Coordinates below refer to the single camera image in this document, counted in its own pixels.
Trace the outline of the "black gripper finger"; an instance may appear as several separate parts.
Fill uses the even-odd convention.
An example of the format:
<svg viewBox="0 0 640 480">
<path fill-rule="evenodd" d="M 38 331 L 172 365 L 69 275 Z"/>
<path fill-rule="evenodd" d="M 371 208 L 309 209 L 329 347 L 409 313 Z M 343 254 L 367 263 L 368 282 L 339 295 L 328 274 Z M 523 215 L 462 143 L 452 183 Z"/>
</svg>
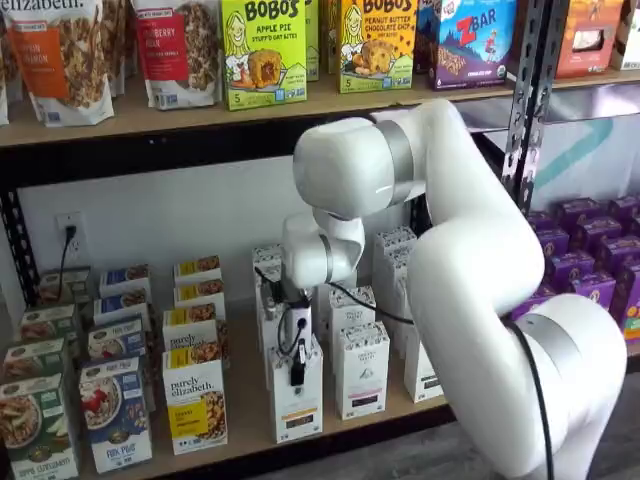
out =
<svg viewBox="0 0 640 480">
<path fill-rule="evenodd" d="M 299 339 L 291 355 L 292 365 L 290 369 L 290 384 L 292 386 L 303 386 L 306 369 L 306 343 L 304 339 Z"/>
</svg>

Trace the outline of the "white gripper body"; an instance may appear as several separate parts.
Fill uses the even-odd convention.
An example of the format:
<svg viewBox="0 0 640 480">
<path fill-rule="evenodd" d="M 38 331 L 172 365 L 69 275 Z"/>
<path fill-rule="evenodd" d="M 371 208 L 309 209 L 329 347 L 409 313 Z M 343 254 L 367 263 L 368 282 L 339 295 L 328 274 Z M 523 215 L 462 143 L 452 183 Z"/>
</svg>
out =
<svg viewBox="0 0 640 480">
<path fill-rule="evenodd" d="M 304 289 L 283 287 L 284 311 L 278 324 L 280 353 L 312 351 L 312 297 Z"/>
</svg>

